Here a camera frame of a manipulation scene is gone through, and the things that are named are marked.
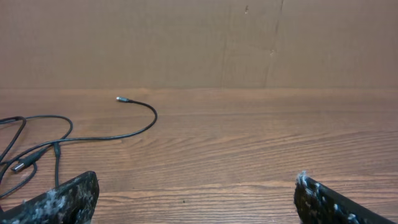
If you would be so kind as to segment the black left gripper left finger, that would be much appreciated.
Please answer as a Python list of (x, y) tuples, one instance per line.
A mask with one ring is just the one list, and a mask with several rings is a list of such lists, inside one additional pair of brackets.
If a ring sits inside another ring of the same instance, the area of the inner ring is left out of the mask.
[(87, 171), (31, 200), (1, 212), (1, 223), (91, 223), (99, 193), (96, 173)]

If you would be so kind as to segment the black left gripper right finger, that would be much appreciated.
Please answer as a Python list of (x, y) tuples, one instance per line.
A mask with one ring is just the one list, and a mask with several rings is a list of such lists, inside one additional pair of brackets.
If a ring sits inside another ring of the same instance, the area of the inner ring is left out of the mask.
[(312, 179), (296, 177), (294, 204), (303, 224), (395, 224)]

